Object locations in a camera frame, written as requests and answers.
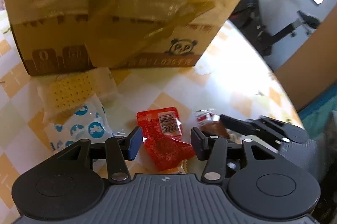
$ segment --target blue and white candy wrapper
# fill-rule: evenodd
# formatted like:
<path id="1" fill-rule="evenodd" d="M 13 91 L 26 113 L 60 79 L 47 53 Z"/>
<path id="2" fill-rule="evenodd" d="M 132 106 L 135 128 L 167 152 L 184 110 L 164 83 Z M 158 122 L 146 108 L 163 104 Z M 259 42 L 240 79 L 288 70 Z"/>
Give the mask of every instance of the blue and white candy wrapper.
<path id="1" fill-rule="evenodd" d="M 123 132 L 112 132 L 107 123 L 102 103 L 95 94 L 65 124 L 50 123 L 45 130 L 55 153 L 82 138 L 90 139 L 91 143 L 104 143 L 112 136 L 124 135 Z M 105 160 L 96 161 L 94 170 L 99 170 L 104 162 Z"/>

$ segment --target cardboard box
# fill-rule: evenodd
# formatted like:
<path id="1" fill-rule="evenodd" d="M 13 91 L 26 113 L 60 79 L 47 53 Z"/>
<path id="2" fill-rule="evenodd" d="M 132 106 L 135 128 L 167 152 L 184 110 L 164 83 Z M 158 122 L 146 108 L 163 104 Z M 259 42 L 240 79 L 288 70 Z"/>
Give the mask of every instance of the cardboard box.
<path id="1" fill-rule="evenodd" d="M 6 0 L 30 75 L 193 66 L 239 0 Z"/>

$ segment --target black circular joint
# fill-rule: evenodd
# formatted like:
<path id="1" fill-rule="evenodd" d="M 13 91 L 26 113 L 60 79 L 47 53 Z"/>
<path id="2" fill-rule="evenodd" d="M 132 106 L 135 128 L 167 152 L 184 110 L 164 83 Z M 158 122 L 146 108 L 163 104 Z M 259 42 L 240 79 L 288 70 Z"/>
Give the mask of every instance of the black circular joint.
<path id="1" fill-rule="evenodd" d="M 76 161 L 40 164 L 13 184 L 12 198 L 23 215 L 38 220 L 61 220 L 91 209 L 104 193 L 104 182 Z"/>
<path id="2" fill-rule="evenodd" d="M 286 196 L 296 189 L 296 182 L 282 174 L 263 175 L 257 179 L 257 188 L 270 196 Z"/>
<path id="3" fill-rule="evenodd" d="M 75 180 L 68 175 L 48 175 L 36 183 L 38 192 L 45 196 L 63 196 L 71 194 L 76 187 Z"/>
<path id="4" fill-rule="evenodd" d="M 277 156 L 249 162 L 230 178 L 227 192 L 243 211 L 277 220 L 309 213 L 320 197 L 320 186 L 311 174 Z"/>
<path id="5" fill-rule="evenodd" d="M 296 143 L 304 143 L 309 138 L 306 130 L 292 124 L 285 124 L 283 130 L 286 132 L 286 137 Z"/>

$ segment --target panda logo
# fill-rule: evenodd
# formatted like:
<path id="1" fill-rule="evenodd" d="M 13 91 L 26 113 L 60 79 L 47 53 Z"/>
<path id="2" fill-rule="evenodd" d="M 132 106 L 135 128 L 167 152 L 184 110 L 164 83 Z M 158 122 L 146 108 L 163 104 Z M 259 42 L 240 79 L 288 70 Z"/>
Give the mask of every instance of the panda logo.
<path id="1" fill-rule="evenodd" d="M 198 43 L 197 40 L 190 39 L 178 39 L 175 38 L 171 41 L 171 47 L 169 51 L 165 51 L 165 53 L 169 53 L 171 55 L 189 55 L 194 54 L 192 52 L 193 47 Z"/>

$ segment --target ridged gray surface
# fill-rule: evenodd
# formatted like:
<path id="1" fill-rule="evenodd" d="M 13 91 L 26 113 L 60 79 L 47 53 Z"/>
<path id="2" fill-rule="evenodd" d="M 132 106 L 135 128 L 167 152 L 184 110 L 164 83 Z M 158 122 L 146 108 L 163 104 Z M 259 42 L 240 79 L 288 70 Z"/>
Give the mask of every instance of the ridged gray surface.
<path id="1" fill-rule="evenodd" d="M 47 221 L 21 217 L 16 224 Z M 111 186 L 102 201 L 85 214 L 53 224 L 265 224 L 245 215 L 219 186 L 205 185 L 195 175 L 137 175 L 126 185 Z M 308 216 L 289 224 L 314 224 Z"/>
<path id="2" fill-rule="evenodd" d="M 323 145 L 312 139 L 308 139 L 305 143 L 283 143 L 279 154 L 320 180 L 326 172 Z"/>

